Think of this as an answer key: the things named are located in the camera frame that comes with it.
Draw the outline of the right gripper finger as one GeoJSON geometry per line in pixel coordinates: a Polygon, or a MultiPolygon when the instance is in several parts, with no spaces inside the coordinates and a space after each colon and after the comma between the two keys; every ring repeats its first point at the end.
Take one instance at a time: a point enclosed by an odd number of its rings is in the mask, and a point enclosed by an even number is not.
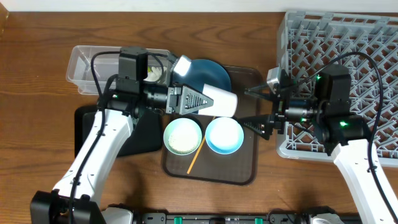
{"type": "Polygon", "coordinates": [[[264,83],[262,85],[258,85],[255,87],[251,87],[251,88],[247,88],[244,91],[245,95],[249,95],[249,96],[253,96],[256,98],[260,98],[263,100],[276,100],[277,96],[275,94],[273,94],[272,91],[268,92],[268,93],[263,93],[263,90],[269,89],[269,85],[267,83],[264,83]]]}
{"type": "Polygon", "coordinates": [[[274,122],[269,114],[239,118],[238,123],[265,140],[270,139],[274,129],[274,122]]]}

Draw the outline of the pink plastic cup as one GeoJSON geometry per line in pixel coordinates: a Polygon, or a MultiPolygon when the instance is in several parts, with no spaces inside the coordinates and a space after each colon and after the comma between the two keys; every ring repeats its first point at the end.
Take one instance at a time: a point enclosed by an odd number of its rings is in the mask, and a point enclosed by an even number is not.
{"type": "Polygon", "coordinates": [[[220,88],[204,84],[202,93],[213,100],[213,106],[199,110],[199,115],[233,117],[238,105],[238,97],[220,88]]]}

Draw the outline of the light blue bowl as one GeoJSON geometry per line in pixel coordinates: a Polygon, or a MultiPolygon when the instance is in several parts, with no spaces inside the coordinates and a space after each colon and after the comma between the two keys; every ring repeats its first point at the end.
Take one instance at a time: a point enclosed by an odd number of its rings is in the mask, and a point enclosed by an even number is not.
{"type": "Polygon", "coordinates": [[[205,139],[212,151],[228,155],[236,152],[243,145],[244,131],[235,119],[220,117],[209,123],[205,131],[205,139]]]}

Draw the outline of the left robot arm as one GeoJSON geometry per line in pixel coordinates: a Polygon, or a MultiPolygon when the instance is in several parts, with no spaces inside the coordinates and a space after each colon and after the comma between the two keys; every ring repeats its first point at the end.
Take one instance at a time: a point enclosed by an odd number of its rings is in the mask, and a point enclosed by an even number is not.
{"type": "Polygon", "coordinates": [[[133,223],[127,208],[99,208],[104,184],[123,144],[131,137],[139,110],[160,99],[147,96],[148,57],[142,47],[123,47],[118,72],[98,87],[98,110],[73,164],[51,192],[38,191],[30,203],[32,223],[133,223]]]}

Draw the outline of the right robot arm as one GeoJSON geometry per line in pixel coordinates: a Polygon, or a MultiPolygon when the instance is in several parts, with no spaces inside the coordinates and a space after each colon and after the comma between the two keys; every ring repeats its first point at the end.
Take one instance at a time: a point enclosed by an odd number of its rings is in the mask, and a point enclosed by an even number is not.
{"type": "Polygon", "coordinates": [[[238,121],[268,140],[286,124],[303,130],[323,145],[349,188],[363,223],[397,223],[397,197],[379,163],[372,132],[362,116],[350,111],[351,76],[348,68],[331,64],[315,73],[315,94],[294,98],[292,80],[285,70],[269,70],[265,85],[248,88],[245,94],[272,102],[270,114],[238,121]]]}

